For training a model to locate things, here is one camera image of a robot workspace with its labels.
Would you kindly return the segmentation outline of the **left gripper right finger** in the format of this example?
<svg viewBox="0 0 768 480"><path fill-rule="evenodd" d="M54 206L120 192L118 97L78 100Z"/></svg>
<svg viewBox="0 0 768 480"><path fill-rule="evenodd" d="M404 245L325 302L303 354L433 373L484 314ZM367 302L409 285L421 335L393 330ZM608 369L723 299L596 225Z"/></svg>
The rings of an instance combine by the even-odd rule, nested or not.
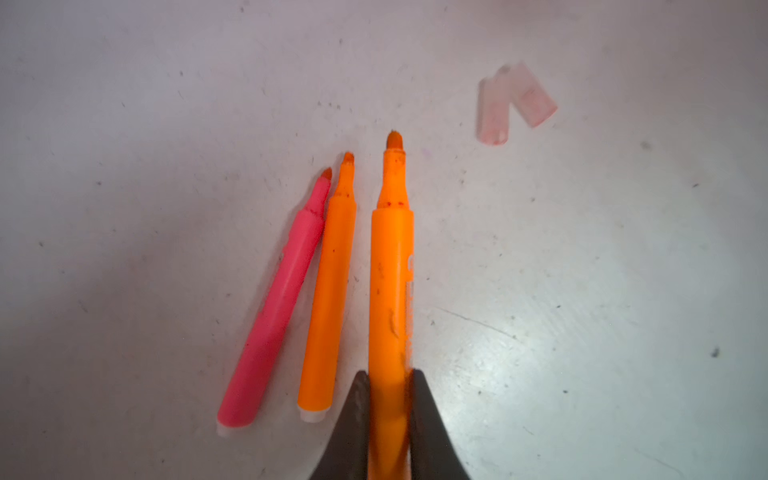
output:
<svg viewBox="0 0 768 480"><path fill-rule="evenodd" d="M411 478L469 480L451 443L425 374L413 369L410 382Z"/></svg>

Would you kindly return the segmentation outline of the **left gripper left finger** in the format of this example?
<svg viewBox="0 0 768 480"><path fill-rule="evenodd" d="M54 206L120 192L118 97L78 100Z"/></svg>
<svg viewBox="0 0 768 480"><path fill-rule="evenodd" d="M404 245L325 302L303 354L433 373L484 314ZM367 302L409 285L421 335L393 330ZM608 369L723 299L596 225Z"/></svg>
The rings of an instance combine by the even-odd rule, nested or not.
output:
<svg viewBox="0 0 768 480"><path fill-rule="evenodd" d="M370 379L367 372L360 370L354 376L311 480L368 478L370 413Z"/></svg>

